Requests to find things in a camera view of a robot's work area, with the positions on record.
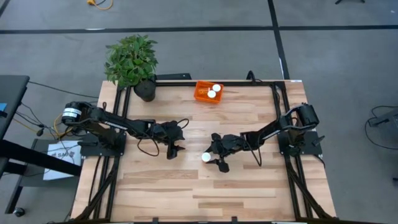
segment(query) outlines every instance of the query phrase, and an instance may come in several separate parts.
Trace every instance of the orange bin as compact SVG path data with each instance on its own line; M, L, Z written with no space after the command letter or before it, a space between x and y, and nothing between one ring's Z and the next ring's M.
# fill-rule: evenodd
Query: orange bin
M221 86L221 90L216 93L216 97L209 98L207 96L208 89L210 88L211 90L213 88L213 85L215 84L218 83L198 81L193 97L195 97L195 99L198 101L203 101L207 103L219 103L221 101L221 96L223 95L224 85L218 84Z

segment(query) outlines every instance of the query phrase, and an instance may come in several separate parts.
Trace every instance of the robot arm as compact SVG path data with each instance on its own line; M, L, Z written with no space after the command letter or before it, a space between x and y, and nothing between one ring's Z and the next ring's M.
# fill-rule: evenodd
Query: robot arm
M84 129L95 136L110 148L118 143L118 136L114 129L104 128L107 124L129 133L137 139L154 139L169 146L167 158L173 159L177 151L184 148L175 146L174 142L184 140L182 129L176 121L157 124L155 120L130 120L105 111L104 108L93 106L87 102L71 102L66 104L62 114L62 123L69 127Z
M297 114L297 122L295 125L292 124L291 118L294 112ZM211 135L211 146L205 152L212 152L213 154L219 155L220 158L213 159L207 163L218 165L221 172L229 172L228 164L224 161L225 157L239 151L253 151L259 149L266 139L282 131L288 132L289 143L294 146L298 142L302 142L305 132L315 128L318 124L319 119L313 106L303 103L300 106L292 108L285 115L280 116L258 131L241 133L240 136L227 134L222 138L219 134L213 133Z

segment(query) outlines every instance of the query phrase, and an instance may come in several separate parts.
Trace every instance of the wooden tabletop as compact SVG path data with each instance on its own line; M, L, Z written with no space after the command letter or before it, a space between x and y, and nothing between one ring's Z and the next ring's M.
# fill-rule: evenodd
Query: wooden tabletop
M307 102L302 82L286 81L290 107ZM279 154L276 137L261 147L262 167L250 152L227 157L230 172L221 173L214 164L201 161L201 154L211 143L211 134L239 135L257 131L275 120L274 100L267 86L227 86L220 104L195 101L195 87L158 87L156 98L143 102L132 92L129 119L156 119L157 123L188 118L183 130L186 148L175 159L167 160L167 146L160 145L160 155L151 157L137 148L137 139L128 137L125 154L118 172L111 221L228 221L237 216L241 221L294 220L284 158ZM107 102L112 110L116 87L103 82L98 105ZM122 111L121 100L119 111ZM150 140L140 147L150 153L156 148ZM97 157L85 159L73 205L72 217L79 215L88 203ZM302 156L307 187L330 215L335 209L325 170L314 156ZM95 183L100 179L101 165ZM305 216L299 190L301 214ZM108 193L101 206L104 217Z

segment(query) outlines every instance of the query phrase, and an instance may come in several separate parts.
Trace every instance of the black metal frame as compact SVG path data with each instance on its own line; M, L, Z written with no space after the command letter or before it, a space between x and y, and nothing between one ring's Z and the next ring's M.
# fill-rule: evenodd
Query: black metal frame
M224 86L269 86L272 90L277 90L277 88L280 89L282 93L282 99L284 101L284 108L286 111L290 109L289 107L289 101L287 98L287 92L286 92L286 86L284 81L273 81L273 82L258 82L254 78L254 75L252 72L249 72L247 76L247 81L241 81L241 82L217 82L220 84L223 84ZM196 81L180 81L180 82L157 82L156 85L158 87L162 86L195 86ZM123 113L122 116L126 117L127 116L127 109L129 105L129 99L130 99L130 93L131 93L131 87L126 89L126 96L124 99L124 104L123 104ZM275 111L277 113L277 116L281 114L280 110L280 105L279 102L277 101L277 92L272 91L273 94L273 99L274 99L274 105L275 105ZM120 96L121 96L121 90L118 89L116 93L116 98L115 98L115 104L114 104L114 109L113 113L118 112L119 108L119 102L120 102ZM289 188L290 188L290 196L292 197L292 206L294 210L294 216L295 216L295 221L296 222L307 222L307 223L361 223L361 222L351 222L351 221L342 221L339 220L338 218L333 218L323 209L319 204L317 204L316 200L312 197L311 193L307 190L307 186L305 183L305 176L304 176L304 171L302 167L302 161L300 158L300 154L295 156L295 161L296 161L296 166L297 166L297 171L296 173L294 171L292 162L290 160L290 155L285 153L281 153L285 159L285 166L286 166L286 171L287 171L287 177L289 181ZM109 157L105 157L104 165L103 165L103 170L101 171L101 183L99 186L99 191L95 195L95 199L97 202L97 206L95 207L95 213L93 216L93 220L87 220L88 217L90 216L89 213L86 213L86 219L84 220L75 220L75 223L105 223L105 222L110 222L111 214L112 214L112 208L113 208L113 199L114 199L114 194L115 194L115 189L116 189L116 176L118 173L118 167L119 167L119 161L120 157L117 156L114 158L114 167L112 168L111 172L109 173L109 176L106 178L106 173L108 170L108 163L109 163ZM101 202L101 197L103 195L103 192L106 190L107 186L110 185L109 189L109 195L108 195L108 202L106 205L106 215L105 218L99 219L98 215L100 212L100 202ZM300 189L300 191L303 193L303 200L304 200L304 205L305 205L305 211L307 213L307 217L301 217L300 215L300 209L299 209L299 203L297 199L297 193L296 193L296 188L295 185ZM312 209L314 209L315 213L318 215L320 218L313 218L312 214ZM134 222L134 223L158 223L159 219L154 217L153 222ZM240 223L238 222L238 219L236 217L233 217L231 222L207 222L207 223ZM245 223L271 223L271 222L245 222Z

